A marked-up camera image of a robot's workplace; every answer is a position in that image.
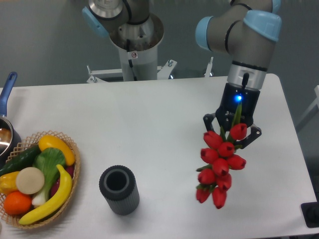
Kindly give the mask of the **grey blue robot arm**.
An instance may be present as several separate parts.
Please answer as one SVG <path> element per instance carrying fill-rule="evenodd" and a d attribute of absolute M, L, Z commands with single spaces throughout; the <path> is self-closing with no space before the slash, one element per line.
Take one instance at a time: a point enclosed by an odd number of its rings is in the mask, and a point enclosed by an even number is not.
<path fill-rule="evenodd" d="M 261 135 L 253 114 L 280 35 L 280 6 L 279 0 L 232 0 L 223 15 L 205 17 L 196 26 L 199 47 L 233 57 L 220 106 L 203 120 L 208 131 L 214 120 L 223 132 L 244 123 L 251 132 L 234 141 L 238 148 Z M 167 68 L 158 70 L 163 23 L 150 12 L 149 1 L 91 0 L 82 15 L 98 36 L 110 38 L 117 47 L 125 81 L 168 78 Z"/>

